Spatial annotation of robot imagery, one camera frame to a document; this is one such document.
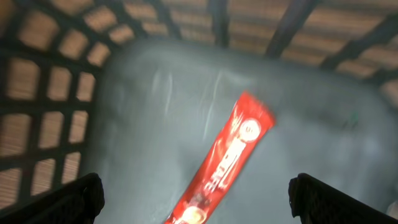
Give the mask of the red stick sachet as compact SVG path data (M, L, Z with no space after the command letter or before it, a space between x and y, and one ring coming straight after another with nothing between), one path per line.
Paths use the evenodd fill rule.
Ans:
M258 142L274 125L275 119L267 107L252 94L243 92L165 224L206 223Z

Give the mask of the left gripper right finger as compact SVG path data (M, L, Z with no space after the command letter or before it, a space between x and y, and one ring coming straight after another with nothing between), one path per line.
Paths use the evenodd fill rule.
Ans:
M397 219L300 173L289 182L289 205L302 224L397 224Z

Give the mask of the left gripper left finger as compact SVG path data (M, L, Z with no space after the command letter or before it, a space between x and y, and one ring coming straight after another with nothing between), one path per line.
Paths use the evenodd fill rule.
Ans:
M8 208L1 224L93 223L105 205L102 181L89 173L24 205Z

